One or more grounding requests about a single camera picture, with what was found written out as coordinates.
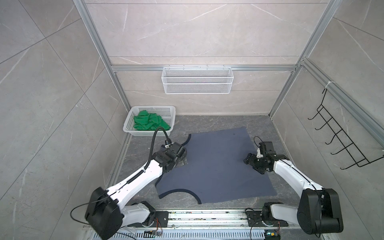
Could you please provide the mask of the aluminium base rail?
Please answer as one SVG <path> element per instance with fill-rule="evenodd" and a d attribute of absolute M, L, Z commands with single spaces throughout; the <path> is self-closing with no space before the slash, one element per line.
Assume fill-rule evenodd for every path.
<path fill-rule="evenodd" d="M 249 227 L 246 209 L 176 209 L 168 211 L 166 228 L 122 227 L 108 240 L 328 240 L 328 235 L 308 235 L 299 225 Z"/>

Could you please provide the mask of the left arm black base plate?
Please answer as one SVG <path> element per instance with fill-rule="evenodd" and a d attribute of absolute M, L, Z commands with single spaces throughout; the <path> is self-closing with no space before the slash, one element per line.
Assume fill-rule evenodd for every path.
<path fill-rule="evenodd" d="M 151 228 L 166 228 L 169 222 L 169 212 L 168 211 L 159 211 L 154 214 L 150 214 L 149 217 L 141 224 L 141 227 L 151 227 Z"/>

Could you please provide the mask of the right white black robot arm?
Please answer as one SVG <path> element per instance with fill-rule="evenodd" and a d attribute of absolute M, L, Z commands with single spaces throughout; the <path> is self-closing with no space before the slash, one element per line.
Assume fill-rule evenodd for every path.
<path fill-rule="evenodd" d="M 274 172 L 282 177 L 300 197 L 297 208 L 283 203 L 266 203 L 263 222 L 285 221 L 299 225 L 308 235 L 341 233 L 344 230 L 338 193 L 315 183 L 302 173 L 285 155 L 278 155 L 272 142 L 261 142 L 256 154 L 244 159 L 260 174 Z"/>

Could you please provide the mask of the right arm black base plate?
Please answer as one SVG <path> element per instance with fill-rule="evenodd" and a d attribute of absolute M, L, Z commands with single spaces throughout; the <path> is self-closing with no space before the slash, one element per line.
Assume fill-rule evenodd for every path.
<path fill-rule="evenodd" d="M 246 220 L 249 227 L 288 227 L 289 223 L 277 220 L 273 217 L 267 217 L 262 211 L 246 209 Z"/>

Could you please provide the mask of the green tank top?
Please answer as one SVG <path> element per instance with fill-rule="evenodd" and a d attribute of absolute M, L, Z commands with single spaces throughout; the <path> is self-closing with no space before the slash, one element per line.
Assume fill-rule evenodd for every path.
<path fill-rule="evenodd" d="M 134 117 L 134 129 L 138 131 L 155 131 L 158 127 L 162 127 L 166 131 L 171 128 L 161 116 L 155 113 L 151 114 L 147 111 L 140 111 Z"/>

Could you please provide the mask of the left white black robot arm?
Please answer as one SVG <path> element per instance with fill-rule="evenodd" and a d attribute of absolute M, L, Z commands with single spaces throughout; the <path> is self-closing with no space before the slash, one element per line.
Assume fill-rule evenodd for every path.
<path fill-rule="evenodd" d="M 125 226 L 150 226 L 156 210 L 147 202 L 126 206 L 145 186 L 175 167 L 186 164 L 187 150 L 173 143 L 150 156 L 150 161 L 118 184 L 91 194 L 85 220 L 103 240 L 108 240 Z"/>

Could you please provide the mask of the blue-grey tank top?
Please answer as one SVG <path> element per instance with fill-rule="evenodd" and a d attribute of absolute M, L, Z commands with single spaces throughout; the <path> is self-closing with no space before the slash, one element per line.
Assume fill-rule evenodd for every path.
<path fill-rule="evenodd" d="M 159 198 L 183 192 L 207 204 L 277 195 L 267 174 L 244 163 L 257 152 L 245 127 L 193 133 L 184 147 L 187 164 L 158 179 Z"/>

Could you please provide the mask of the white plastic laundry basket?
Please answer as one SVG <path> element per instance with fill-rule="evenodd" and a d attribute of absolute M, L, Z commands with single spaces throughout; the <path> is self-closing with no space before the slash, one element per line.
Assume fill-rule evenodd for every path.
<path fill-rule="evenodd" d="M 176 120 L 174 106 L 134 106 L 128 113 L 123 131 L 134 137 L 152 137 L 158 127 L 171 135 Z"/>

